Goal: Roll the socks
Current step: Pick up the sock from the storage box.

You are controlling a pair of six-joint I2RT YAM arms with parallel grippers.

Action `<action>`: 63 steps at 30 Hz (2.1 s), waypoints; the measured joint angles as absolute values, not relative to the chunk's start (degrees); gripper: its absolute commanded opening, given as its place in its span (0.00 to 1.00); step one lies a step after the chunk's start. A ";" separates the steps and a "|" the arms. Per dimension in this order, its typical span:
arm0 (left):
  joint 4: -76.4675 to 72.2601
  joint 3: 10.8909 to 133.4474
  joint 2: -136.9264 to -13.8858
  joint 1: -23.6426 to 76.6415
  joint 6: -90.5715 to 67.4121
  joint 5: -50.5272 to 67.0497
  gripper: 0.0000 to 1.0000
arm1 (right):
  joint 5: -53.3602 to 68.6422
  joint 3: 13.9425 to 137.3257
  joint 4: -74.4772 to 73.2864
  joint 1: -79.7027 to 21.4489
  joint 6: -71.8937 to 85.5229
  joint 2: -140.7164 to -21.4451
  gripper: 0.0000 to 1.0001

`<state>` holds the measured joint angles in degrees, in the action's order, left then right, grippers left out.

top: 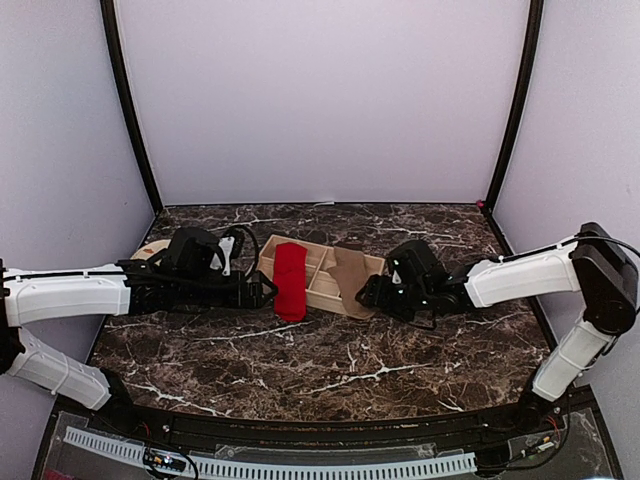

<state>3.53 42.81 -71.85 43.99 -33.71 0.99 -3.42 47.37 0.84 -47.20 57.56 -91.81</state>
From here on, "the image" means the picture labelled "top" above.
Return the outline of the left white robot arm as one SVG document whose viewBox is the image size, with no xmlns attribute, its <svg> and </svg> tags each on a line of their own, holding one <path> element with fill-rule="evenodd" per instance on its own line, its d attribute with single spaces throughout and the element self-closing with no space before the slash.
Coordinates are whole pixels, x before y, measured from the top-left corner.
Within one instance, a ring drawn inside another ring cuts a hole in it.
<svg viewBox="0 0 640 480">
<path fill-rule="evenodd" d="M 56 318 L 140 316 L 189 305 L 259 309 L 278 294 L 263 273 L 207 265 L 180 269 L 152 257 L 84 270 L 1 272 L 1 371 L 66 397 L 120 436 L 141 427 L 140 412 L 119 375 L 68 357 L 26 326 Z"/>
</svg>

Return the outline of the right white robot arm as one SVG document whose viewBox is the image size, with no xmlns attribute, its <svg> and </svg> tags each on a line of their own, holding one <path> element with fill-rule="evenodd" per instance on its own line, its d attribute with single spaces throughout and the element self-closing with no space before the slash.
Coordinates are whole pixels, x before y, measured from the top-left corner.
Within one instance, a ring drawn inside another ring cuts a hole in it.
<svg viewBox="0 0 640 480">
<path fill-rule="evenodd" d="M 510 424 L 521 434 L 545 422 L 573 381 L 639 314 L 638 250 L 611 237 L 596 222 L 537 250 L 483 259 L 447 271 L 428 244 L 411 240 L 386 259 L 388 272 L 372 275 L 355 299 L 362 306 L 410 323 L 420 311 L 434 317 L 489 308 L 559 292 L 579 292 L 584 308 L 572 329 L 527 380 Z"/>
</svg>

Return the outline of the beige ribbed sock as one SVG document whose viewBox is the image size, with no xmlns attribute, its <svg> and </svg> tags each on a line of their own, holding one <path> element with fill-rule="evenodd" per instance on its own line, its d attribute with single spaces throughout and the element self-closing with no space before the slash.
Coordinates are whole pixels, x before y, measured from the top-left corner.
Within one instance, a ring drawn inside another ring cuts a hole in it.
<svg viewBox="0 0 640 480">
<path fill-rule="evenodd" d="M 346 315 L 358 320 L 370 319 L 375 311 L 359 303 L 356 296 L 371 275 L 384 271 L 384 260 L 339 246 L 334 248 L 334 256 L 335 265 L 327 271 L 337 283 Z"/>
</svg>

